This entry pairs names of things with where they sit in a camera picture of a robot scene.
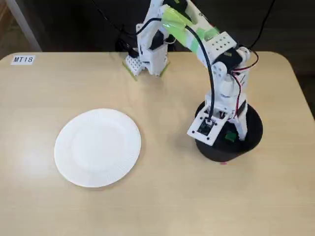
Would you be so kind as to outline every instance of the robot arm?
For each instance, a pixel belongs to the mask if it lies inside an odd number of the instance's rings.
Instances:
[[[137,36],[139,57],[127,57],[126,64],[137,76],[147,68],[152,75],[160,75],[168,64],[165,40],[174,36],[182,45],[194,52],[201,63],[211,64],[213,91],[205,96],[205,107],[188,130],[193,138],[212,146],[226,122],[235,124],[240,140],[247,134],[247,101],[244,89],[248,83],[248,70],[242,70],[250,58],[248,49],[237,49],[237,43],[228,33],[219,31],[209,24],[205,16],[190,0],[152,0],[146,19],[138,24],[137,31],[152,18],[151,22]],[[200,38],[207,55],[195,35]],[[213,115],[209,117],[211,105]]]

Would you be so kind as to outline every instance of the black cable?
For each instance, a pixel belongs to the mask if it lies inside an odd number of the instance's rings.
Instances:
[[[261,28],[260,28],[260,32],[259,32],[259,34],[258,34],[258,37],[257,37],[257,39],[254,41],[254,43],[253,43],[251,46],[248,47],[249,49],[251,49],[252,47],[254,47],[255,44],[259,41],[259,39],[260,39],[260,37],[261,37],[261,35],[262,35],[262,32],[263,32],[263,30],[264,30],[264,28],[265,28],[265,24],[266,24],[266,22],[267,22],[267,20],[268,20],[268,17],[269,17],[269,15],[270,15],[270,13],[271,13],[271,10],[272,10],[272,8],[273,8],[275,2],[276,2],[276,0],[272,0],[271,5],[270,5],[270,7],[269,7],[269,9],[268,9],[267,15],[265,16],[264,20],[262,21],[262,24],[261,24]]]
[[[149,23],[151,23],[152,21],[162,21],[161,18],[151,18],[150,20],[148,20],[144,26],[137,32],[137,33],[129,33],[127,31],[125,31],[124,29],[120,29],[118,28],[113,22],[111,22],[108,17],[104,14],[104,12],[99,8],[99,6],[96,4],[96,2],[94,0],[91,0],[93,5],[96,7],[96,9],[98,10],[98,12],[102,15],[102,17],[108,21],[108,23],[115,29],[117,30],[119,33],[122,32],[125,35],[129,36],[129,37],[135,37],[138,34],[140,34],[148,25]]]
[[[211,64],[210,64],[210,60],[207,54],[207,51],[205,49],[205,46],[203,45],[200,37],[198,36],[198,34],[193,31],[192,28],[190,28],[189,26],[185,27],[190,33],[193,34],[193,36],[197,39],[201,50],[203,52],[203,55],[205,57],[206,63],[207,63],[207,67],[208,67],[208,72],[209,72],[209,77],[210,77],[210,84],[211,84],[211,106],[210,106],[210,111],[209,111],[209,117],[208,117],[208,121],[211,121],[211,117],[213,116],[214,113],[214,107],[215,107],[215,85],[214,85],[214,81],[213,81],[213,77],[212,77],[212,70],[211,70]]]

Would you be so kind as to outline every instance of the beige tabletop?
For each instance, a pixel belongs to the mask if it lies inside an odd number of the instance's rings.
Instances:
[[[186,132],[209,89],[194,54],[172,53],[162,78],[135,81],[116,53],[41,53],[33,65],[0,61],[0,234],[3,236],[313,236],[315,123],[289,62],[259,53],[249,103],[264,135],[220,165]],[[141,154],[101,189],[67,182],[54,144],[95,108],[138,125]]]

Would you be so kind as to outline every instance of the floor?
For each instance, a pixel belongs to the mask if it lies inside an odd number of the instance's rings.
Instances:
[[[16,21],[12,20],[3,38],[0,38],[0,59],[17,52],[30,52],[32,49]]]
[[[30,52],[32,49],[16,21],[12,21],[4,37],[0,39],[0,59],[16,52]],[[297,76],[306,100],[315,117],[315,74]]]

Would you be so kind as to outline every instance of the white sticker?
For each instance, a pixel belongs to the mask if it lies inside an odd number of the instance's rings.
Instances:
[[[35,55],[15,55],[11,65],[32,65],[35,61]]]

